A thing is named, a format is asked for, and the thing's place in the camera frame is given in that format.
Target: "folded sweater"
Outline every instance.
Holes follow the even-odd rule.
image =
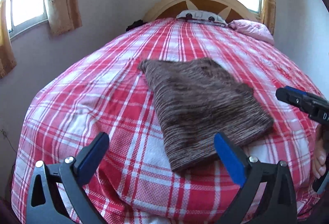
[[[173,172],[218,159],[217,132],[247,145],[268,132],[273,119],[247,84],[209,58],[190,62],[143,60],[139,69],[154,92],[154,107]]]

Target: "plaid bedspread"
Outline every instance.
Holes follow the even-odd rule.
[[[110,147],[85,191],[108,223],[207,223],[225,211],[238,191],[216,161],[182,175],[170,170],[162,132],[138,63],[142,59],[189,61],[210,57],[254,95],[274,118],[273,132],[244,148],[262,162],[288,162],[300,214],[319,197],[312,191],[311,158],[316,123],[277,101],[289,85],[321,95],[311,80],[269,44],[229,28],[162,19],[108,43],[43,88],[28,109],[19,142],[12,206],[24,224],[36,161],[62,162],[104,131]],[[59,186],[66,201],[63,186]],[[261,186],[246,216],[256,210]],[[78,216],[65,203],[74,220]]]

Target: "wooden headboard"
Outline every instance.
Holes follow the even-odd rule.
[[[237,19],[258,21],[255,15],[237,0],[162,0],[146,13],[143,21],[175,18],[183,10],[203,10],[216,13],[227,23]]]

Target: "metal screw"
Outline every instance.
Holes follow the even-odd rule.
[[[64,162],[67,163],[67,164],[70,164],[74,161],[74,157],[73,156],[69,156],[69,157],[66,157]]]
[[[280,161],[280,166],[287,166],[287,162],[286,161]]]
[[[36,162],[36,167],[42,167],[43,166],[43,161],[39,160]]]
[[[249,161],[252,162],[252,163],[257,163],[258,158],[256,156],[249,156]]]

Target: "red and white plaid blanket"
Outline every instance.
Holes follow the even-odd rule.
[[[183,175],[170,170],[142,59],[189,61],[210,57],[254,88],[274,118],[274,131],[244,148],[262,162],[288,162],[300,214],[319,197],[312,191],[316,123],[277,101],[289,85],[321,95],[311,80],[269,44],[229,28],[161,19],[108,43],[54,79],[34,98],[24,121],[16,160],[12,206],[26,222],[29,182],[36,161],[62,162],[104,131],[110,148],[85,191],[108,223],[214,222],[239,187],[216,161]],[[259,203],[262,186],[246,219]],[[60,186],[64,200],[65,192]],[[70,216],[79,220],[70,203]]]

